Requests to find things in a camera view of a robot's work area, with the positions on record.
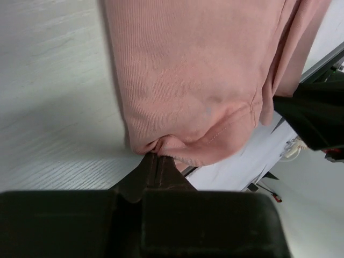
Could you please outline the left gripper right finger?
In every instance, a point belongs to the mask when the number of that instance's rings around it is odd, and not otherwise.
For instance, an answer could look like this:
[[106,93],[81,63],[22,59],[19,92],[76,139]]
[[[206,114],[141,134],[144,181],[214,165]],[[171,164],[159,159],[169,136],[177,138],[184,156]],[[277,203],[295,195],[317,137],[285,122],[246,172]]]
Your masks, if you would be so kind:
[[261,193],[197,191],[169,157],[142,197],[143,257],[289,257],[280,217]]

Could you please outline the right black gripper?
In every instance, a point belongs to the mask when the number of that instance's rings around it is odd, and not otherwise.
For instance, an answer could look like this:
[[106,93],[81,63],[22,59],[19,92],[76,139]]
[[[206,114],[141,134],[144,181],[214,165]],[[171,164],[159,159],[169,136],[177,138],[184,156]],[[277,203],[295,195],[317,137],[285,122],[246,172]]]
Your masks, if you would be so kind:
[[307,70],[292,97],[274,97],[275,111],[305,144],[343,162],[343,44]]

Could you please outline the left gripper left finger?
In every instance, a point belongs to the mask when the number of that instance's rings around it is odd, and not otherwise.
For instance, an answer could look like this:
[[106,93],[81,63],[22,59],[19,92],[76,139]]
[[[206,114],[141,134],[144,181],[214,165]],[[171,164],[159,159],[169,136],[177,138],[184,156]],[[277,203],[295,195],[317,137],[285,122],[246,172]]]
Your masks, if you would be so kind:
[[1,257],[139,257],[142,195],[158,157],[108,190],[1,193]]

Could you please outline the pink t-shirt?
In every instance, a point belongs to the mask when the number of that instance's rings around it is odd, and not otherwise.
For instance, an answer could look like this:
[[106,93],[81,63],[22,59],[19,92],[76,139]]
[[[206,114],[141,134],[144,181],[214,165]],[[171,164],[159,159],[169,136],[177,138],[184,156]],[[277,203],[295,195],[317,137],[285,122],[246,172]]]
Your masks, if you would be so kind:
[[106,1],[131,149],[190,166],[239,151],[297,89],[329,1]]

